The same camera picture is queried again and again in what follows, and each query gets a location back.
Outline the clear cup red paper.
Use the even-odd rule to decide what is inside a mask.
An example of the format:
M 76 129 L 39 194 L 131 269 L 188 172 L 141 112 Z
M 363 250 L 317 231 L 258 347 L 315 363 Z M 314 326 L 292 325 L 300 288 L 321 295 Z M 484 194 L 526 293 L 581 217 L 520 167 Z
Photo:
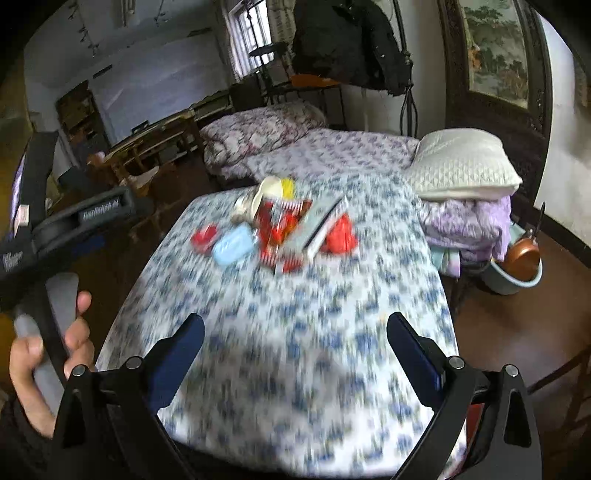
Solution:
M 215 224 L 207 224 L 192 234 L 190 245 L 198 254 L 207 255 L 211 253 L 218 236 L 218 227 Z

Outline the light blue face mask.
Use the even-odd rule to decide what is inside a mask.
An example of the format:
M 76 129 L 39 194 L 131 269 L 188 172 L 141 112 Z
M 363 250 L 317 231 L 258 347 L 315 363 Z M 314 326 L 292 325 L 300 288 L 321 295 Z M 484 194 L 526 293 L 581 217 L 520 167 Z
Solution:
M 229 266 L 256 249 L 257 237 L 247 223 L 239 224 L 221 236 L 211 253 L 219 266 Z

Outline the red gold candy pouch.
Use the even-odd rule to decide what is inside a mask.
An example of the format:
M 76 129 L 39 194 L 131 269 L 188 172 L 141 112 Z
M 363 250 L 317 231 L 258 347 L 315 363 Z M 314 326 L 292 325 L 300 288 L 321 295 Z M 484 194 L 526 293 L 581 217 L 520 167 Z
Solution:
M 325 237 L 321 251 L 332 255 L 344 255 L 352 252 L 356 246 L 358 246 L 358 240 L 353 233 L 353 223 L 349 215 L 344 214 Z

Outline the white red medicine box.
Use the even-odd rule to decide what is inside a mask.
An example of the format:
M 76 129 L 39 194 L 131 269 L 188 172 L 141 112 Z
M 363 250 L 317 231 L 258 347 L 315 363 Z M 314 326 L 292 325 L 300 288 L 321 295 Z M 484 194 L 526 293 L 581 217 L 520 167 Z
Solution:
M 308 212 L 280 246 L 280 256 L 294 256 L 304 262 L 314 260 L 329 232 L 348 208 L 349 199 L 345 195 L 324 196 L 312 201 Z

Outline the white paper cup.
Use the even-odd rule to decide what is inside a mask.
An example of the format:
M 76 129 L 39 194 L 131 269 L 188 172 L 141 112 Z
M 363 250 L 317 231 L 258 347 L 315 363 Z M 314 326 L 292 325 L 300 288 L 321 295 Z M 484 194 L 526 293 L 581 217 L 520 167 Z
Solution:
M 232 207 L 230 221 L 235 224 L 253 224 L 256 221 L 259 206 L 262 204 L 263 199 L 266 198 L 283 198 L 283 184 L 279 177 L 266 177 L 255 190 L 240 196 Z

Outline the red snack bag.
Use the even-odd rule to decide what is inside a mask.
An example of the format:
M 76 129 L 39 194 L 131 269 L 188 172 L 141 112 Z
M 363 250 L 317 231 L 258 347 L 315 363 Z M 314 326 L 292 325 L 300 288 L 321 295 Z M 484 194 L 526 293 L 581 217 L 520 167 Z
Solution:
M 259 261 L 274 274 L 300 270 L 304 262 L 301 254 L 280 252 L 290 234 L 296 230 L 311 208 L 311 200 L 263 197 L 256 212 L 259 227 Z

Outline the wooden chair with cushion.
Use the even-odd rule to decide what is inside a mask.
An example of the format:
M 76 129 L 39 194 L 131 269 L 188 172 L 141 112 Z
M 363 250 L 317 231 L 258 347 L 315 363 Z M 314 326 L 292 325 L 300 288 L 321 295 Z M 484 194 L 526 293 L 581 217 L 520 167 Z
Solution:
M 87 172 L 91 180 L 109 187 L 130 187 L 138 197 L 148 197 L 151 186 L 165 175 L 176 171 L 173 163 L 155 165 L 152 168 L 139 167 L 140 173 L 130 173 L 123 160 L 118 157 L 107 157 L 99 151 L 92 153 L 86 160 Z

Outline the light blue wash basin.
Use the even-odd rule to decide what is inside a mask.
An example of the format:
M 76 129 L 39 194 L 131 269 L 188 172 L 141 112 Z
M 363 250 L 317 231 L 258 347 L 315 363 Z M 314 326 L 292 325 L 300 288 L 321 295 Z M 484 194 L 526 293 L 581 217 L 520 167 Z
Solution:
M 510 242 L 507 248 L 517 241 L 517 239 L 528 229 L 534 228 L 533 226 L 528 226 L 527 228 L 522 228 L 517 223 L 514 223 L 510 227 Z M 508 275 L 502 268 L 501 263 L 505 260 L 505 257 L 502 261 L 497 261 L 492 259 L 489 262 L 487 268 L 481 274 L 481 280 L 484 285 L 491 290 L 493 293 L 509 296 L 517 294 L 518 292 L 526 289 L 531 289 L 539 284 L 542 279 L 543 275 L 543 261 L 542 255 L 541 260 L 539 262 L 538 273 L 536 277 L 529 282 L 522 282 L 519 281 L 512 276 Z

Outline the blue floral bedsheet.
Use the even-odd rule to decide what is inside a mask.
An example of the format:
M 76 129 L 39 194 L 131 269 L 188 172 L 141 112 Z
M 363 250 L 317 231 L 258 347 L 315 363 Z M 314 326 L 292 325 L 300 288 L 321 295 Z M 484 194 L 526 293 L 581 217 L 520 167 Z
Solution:
M 101 370 L 147 353 L 191 313 L 205 340 L 159 412 L 192 454 L 297 477 L 391 476 L 428 426 L 387 339 L 403 314 L 448 354 L 458 351 L 420 202 L 396 173 L 297 182 L 297 195 L 344 195 L 358 246 L 280 274 L 256 256 L 222 267 L 191 234 L 229 226 L 236 190 L 198 197 L 149 259 L 106 337 Z

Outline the wooden desk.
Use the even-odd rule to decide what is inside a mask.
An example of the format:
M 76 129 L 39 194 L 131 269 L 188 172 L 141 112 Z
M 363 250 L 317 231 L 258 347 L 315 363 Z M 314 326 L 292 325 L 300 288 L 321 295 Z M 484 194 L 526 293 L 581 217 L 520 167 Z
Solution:
M 169 115 L 114 145 L 107 157 L 121 158 L 128 171 L 175 162 L 197 149 L 197 123 L 190 109 Z

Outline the folded purple blanket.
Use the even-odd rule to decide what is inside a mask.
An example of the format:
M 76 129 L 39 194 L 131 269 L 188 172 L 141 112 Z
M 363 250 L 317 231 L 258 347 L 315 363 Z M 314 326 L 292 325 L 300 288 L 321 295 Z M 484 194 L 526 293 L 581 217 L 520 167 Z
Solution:
M 420 223 L 432 262 L 446 276 L 458 278 L 462 268 L 505 259 L 511 241 L 511 198 L 495 201 L 423 200 Z

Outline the wooden chair near basket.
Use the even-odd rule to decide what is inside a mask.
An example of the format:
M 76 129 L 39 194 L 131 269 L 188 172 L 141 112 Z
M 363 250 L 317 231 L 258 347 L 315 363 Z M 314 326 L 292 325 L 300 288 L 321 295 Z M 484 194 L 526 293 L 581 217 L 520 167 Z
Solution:
M 590 429 L 590 346 L 527 388 L 528 394 L 545 403 L 545 431 L 548 447 L 567 445 L 573 436 Z

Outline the white quilted pillow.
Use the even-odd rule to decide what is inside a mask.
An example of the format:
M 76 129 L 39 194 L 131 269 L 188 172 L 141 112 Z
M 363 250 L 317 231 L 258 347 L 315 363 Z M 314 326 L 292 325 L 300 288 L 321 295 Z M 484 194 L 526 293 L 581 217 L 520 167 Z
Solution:
M 423 137 L 404 177 L 428 201 L 497 201 L 516 193 L 522 184 L 502 140 L 473 128 L 439 130 Z

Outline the folded floral quilt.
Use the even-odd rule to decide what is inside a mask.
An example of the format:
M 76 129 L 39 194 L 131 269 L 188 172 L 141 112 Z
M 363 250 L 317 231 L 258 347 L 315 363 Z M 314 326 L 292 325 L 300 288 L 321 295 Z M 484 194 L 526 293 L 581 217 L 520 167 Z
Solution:
M 226 115 L 199 132 L 204 141 L 204 163 L 218 173 L 245 157 L 287 146 L 326 125 L 325 113 L 304 100 Z

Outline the black hanging jacket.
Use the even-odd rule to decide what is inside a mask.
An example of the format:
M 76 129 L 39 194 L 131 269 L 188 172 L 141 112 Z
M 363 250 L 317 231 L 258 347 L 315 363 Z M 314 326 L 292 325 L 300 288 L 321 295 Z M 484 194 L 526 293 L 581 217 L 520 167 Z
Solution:
M 404 94 L 404 57 L 373 1 L 297 1 L 294 70 L 369 90 Z

